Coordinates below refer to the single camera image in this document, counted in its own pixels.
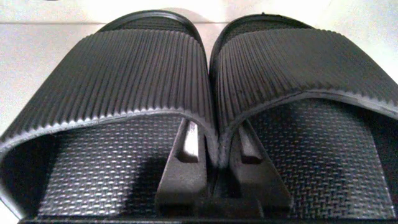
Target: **black rubber strap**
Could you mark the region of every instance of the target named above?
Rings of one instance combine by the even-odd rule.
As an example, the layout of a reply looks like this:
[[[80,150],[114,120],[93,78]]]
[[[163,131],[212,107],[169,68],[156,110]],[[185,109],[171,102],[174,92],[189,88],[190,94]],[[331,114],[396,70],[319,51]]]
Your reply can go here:
[[[250,116],[303,98],[326,98],[398,118],[398,86],[340,34],[316,29],[250,32],[231,39],[216,58],[215,95],[220,166],[231,137]]]
[[[202,128],[216,164],[213,110],[205,56],[193,37],[164,30],[99,32],[76,44],[10,125],[0,139],[0,159],[45,134],[178,114]],[[0,188],[3,202],[16,206]]]

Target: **black slide sandal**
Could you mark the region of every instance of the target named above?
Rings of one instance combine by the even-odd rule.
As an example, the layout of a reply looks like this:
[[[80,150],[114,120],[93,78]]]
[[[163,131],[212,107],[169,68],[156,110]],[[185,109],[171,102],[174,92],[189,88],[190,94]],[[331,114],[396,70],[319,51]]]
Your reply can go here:
[[[157,27],[142,29],[152,14]],[[160,178],[175,166],[188,200],[206,191],[205,149],[216,164],[218,146],[201,40],[174,13],[134,15],[145,21],[123,17],[129,27],[77,43],[1,137],[1,200],[22,222],[157,217],[176,182]]]
[[[220,166],[245,121],[293,197],[288,217],[395,218],[394,81],[339,34],[280,16],[236,21],[210,60]]]

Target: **rubber sandal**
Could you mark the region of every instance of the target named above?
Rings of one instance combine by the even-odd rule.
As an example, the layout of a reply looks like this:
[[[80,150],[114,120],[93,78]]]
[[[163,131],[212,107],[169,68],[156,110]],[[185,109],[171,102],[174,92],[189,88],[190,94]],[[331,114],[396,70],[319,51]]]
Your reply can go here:
[[[398,86],[354,43],[286,17],[247,16],[218,37],[210,71],[220,167],[238,184],[259,184],[242,173],[260,177],[269,156],[292,196],[290,218],[396,218]],[[235,148],[247,146],[256,150],[242,171]]]
[[[218,162],[209,86],[188,19],[144,11],[109,23],[1,137],[1,200],[22,222],[65,223],[157,217],[206,197],[207,156]]]

